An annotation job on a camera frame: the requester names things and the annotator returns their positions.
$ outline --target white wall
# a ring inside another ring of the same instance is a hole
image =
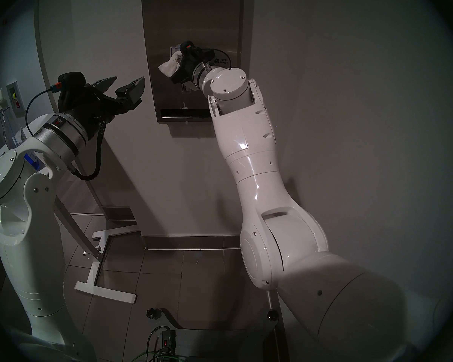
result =
[[[330,250],[449,309],[453,34],[431,3],[255,0],[250,77]],[[330,360],[289,322],[291,359]]]
[[[56,13],[61,25],[43,26]],[[101,201],[130,206],[145,235],[239,233],[240,201],[213,126],[156,122],[141,0],[39,0],[39,28],[51,82],[68,71],[80,71],[90,82],[116,75],[108,92],[115,97],[117,87],[146,78],[141,105],[107,126],[113,155],[103,160],[101,184],[93,182]],[[113,169],[115,158],[126,178]],[[93,165],[94,156],[81,156],[81,162]],[[132,186],[122,190],[128,182]]]
[[[25,107],[37,93],[47,88],[37,52],[34,18],[36,6],[37,0],[18,0],[0,18],[0,88],[5,90],[8,84],[18,82]],[[31,122],[38,116],[51,112],[50,100],[44,94],[37,97],[30,107],[28,120]],[[17,118],[22,127],[25,127],[25,114]],[[0,130],[0,145],[4,143]]]

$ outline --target towel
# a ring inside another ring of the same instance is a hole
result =
[[[178,63],[178,56],[181,55],[181,52],[178,50],[175,52],[168,62],[159,65],[159,70],[168,77],[173,76],[177,69],[180,68],[180,64]]]

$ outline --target black knob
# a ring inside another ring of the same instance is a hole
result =
[[[146,311],[146,316],[149,319],[158,319],[161,316],[161,310],[155,309],[155,308],[151,308],[148,311]]]
[[[267,313],[267,319],[269,321],[276,321],[279,318],[279,313],[277,313],[275,310],[269,310]]]

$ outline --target green cable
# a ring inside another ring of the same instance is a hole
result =
[[[145,355],[145,354],[146,354],[146,352],[141,353],[139,356],[137,356],[136,358],[134,358],[131,362],[134,362],[134,361],[137,360],[139,357],[141,357],[141,356],[143,356],[143,355]],[[165,356],[165,355],[161,355],[161,354],[154,353],[154,352],[152,352],[152,351],[151,351],[151,352],[148,352],[148,354],[154,354],[155,356],[161,356],[161,357],[163,357],[163,358],[171,358],[172,360],[181,360],[181,361],[184,362],[184,360],[181,359],[181,358],[173,357],[173,356]]]
[[[153,353],[153,352],[150,352],[150,353],[154,354],[155,356],[161,356],[162,358],[171,358],[172,360],[181,360],[182,362],[185,361],[182,358],[178,358],[178,357],[174,357],[174,356],[165,356],[164,354],[157,354],[157,353]]]
[[[145,354],[146,354],[146,352],[141,353],[139,356],[137,356],[136,358],[134,358],[131,362],[134,362],[134,361],[137,360],[139,357],[141,357],[141,356],[143,356],[143,355],[145,355]]]

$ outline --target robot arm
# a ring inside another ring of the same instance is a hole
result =
[[[218,146],[237,184],[241,254],[255,286],[277,289],[309,334],[337,354],[394,360],[412,344],[422,348],[427,332],[408,332],[406,325],[407,304],[419,298],[409,299],[389,279],[330,253],[320,224],[287,193],[257,82],[241,69],[210,66],[208,55],[190,41],[180,50],[180,68],[170,79],[192,81],[208,99]],[[415,322],[427,324],[434,305],[421,302]]]
[[[96,360],[65,305],[64,253],[53,210],[57,182],[80,150],[115,115],[141,102],[144,78],[119,88],[118,98],[105,96],[115,79],[89,85],[79,72],[61,75],[60,112],[0,156],[0,256],[37,340],[24,343],[25,351],[49,359],[57,359],[60,350],[74,360]],[[43,154],[47,175],[24,159],[29,151]]]

